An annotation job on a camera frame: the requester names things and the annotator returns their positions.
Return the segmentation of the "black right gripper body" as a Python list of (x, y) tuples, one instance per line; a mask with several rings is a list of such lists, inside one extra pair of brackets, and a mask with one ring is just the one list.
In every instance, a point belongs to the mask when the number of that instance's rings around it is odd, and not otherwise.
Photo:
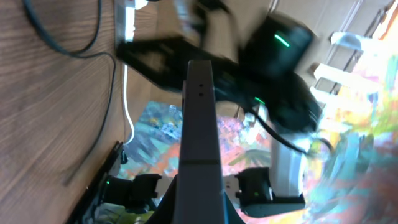
[(174, 93), (183, 91), (189, 61), (209, 60), (216, 101), (242, 103), (247, 99), (238, 76), (238, 64), (212, 55), (183, 37), (120, 42), (116, 47), (116, 56), (155, 86)]

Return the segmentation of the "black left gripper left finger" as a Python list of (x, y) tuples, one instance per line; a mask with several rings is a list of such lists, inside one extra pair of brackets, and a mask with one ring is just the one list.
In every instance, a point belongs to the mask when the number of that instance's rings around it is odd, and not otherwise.
[(146, 221), (146, 224), (172, 224), (175, 210), (177, 176), (175, 176), (166, 190), (159, 206)]

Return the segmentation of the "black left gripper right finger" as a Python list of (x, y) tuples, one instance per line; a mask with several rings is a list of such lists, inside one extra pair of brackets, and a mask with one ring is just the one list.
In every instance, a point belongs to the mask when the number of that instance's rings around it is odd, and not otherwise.
[(235, 210), (232, 202), (228, 198), (226, 192), (223, 192), (225, 218), (227, 224), (246, 224)]

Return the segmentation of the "blue screen smartphone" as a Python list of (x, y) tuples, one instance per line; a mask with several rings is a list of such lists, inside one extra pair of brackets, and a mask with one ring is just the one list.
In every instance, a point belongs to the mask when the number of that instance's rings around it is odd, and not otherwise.
[(188, 63), (174, 223), (227, 223), (212, 66)]

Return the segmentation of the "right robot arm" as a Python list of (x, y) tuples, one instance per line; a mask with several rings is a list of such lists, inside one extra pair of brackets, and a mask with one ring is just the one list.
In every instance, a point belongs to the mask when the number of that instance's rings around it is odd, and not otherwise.
[(272, 136), (273, 150), (287, 154), (273, 154), (270, 168), (239, 173), (236, 197), (242, 211), (267, 217), (305, 207), (301, 190), (284, 193), (282, 188), (290, 184), (284, 175), (290, 157), (306, 153), (292, 138), (316, 130), (321, 114), (294, 72), (313, 38), (304, 25), (270, 12), (246, 45), (238, 47), (237, 62), (215, 57), (179, 36), (123, 41), (116, 55), (159, 88), (185, 95), (183, 131), (193, 131), (196, 137), (218, 139), (212, 117), (219, 101), (235, 103), (250, 114), (257, 105), (266, 107), (270, 122), (262, 127)]

